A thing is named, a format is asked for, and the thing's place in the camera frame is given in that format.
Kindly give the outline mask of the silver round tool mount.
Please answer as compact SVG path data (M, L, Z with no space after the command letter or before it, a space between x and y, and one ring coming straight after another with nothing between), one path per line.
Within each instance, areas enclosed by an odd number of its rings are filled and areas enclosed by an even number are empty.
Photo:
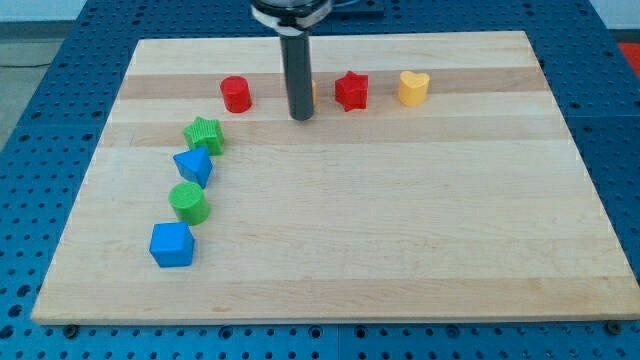
M281 36L299 36L326 18L331 0L252 0L251 13Z

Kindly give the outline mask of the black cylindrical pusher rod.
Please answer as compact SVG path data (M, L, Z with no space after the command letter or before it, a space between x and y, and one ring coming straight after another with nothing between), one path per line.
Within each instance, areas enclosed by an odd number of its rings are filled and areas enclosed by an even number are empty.
M280 36L280 45L289 114L306 121L314 115L309 33Z

